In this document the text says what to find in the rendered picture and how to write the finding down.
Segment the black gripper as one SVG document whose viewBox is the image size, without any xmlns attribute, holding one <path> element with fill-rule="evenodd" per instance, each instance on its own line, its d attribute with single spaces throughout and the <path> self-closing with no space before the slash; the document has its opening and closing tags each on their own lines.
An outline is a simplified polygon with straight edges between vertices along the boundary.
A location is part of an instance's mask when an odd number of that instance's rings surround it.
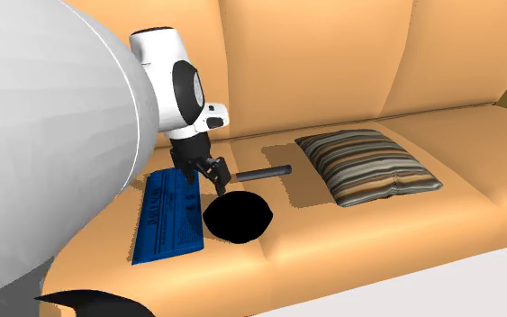
<svg viewBox="0 0 507 317">
<path fill-rule="evenodd" d="M 211 142 L 207 134 L 196 134 L 187 139 L 170 139 L 171 158 L 176 168 L 183 169 L 188 184 L 192 186 L 198 172 L 190 167 L 199 168 L 201 174 L 210 180 L 218 196 L 226 192 L 225 186 L 231 181 L 231 173 L 223 157 L 212 158 Z"/>
</svg>

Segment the blue book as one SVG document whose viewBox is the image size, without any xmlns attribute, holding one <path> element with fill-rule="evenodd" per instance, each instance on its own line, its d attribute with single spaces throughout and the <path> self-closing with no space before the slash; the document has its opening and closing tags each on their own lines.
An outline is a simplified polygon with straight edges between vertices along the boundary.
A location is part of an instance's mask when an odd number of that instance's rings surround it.
<svg viewBox="0 0 507 317">
<path fill-rule="evenodd" d="M 203 248 L 199 184 L 189 184 L 177 168 L 151 173 L 146 180 L 131 263 L 173 258 Z"/>
</svg>

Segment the striped brown pillow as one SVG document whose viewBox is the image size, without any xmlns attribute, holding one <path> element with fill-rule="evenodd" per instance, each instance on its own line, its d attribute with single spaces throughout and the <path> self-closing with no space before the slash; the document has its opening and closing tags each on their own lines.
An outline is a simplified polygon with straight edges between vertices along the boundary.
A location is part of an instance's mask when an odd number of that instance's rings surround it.
<svg viewBox="0 0 507 317">
<path fill-rule="evenodd" d="M 341 130 L 294 142 L 341 207 L 443 187 L 420 161 L 380 131 Z"/>
</svg>

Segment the orange sofa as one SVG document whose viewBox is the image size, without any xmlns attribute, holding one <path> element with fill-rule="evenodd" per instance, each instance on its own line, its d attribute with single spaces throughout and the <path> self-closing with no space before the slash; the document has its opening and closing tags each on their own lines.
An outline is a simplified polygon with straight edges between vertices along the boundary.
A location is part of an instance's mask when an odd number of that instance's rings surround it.
<svg viewBox="0 0 507 317">
<path fill-rule="evenodd" d="M 507 247 L 507 0 L 68 0 L 127 38 L 176 28 L 212 134 L 274 218 L 252 242 L 133 265 L 143 194 L 133 182 L 52 263 L 43 290 L 98 289 L 157 317 L 246 317 Z M 369 129 L 405 148 L 440 190 L 338 206 L 297 146 Z"/>
</svg>

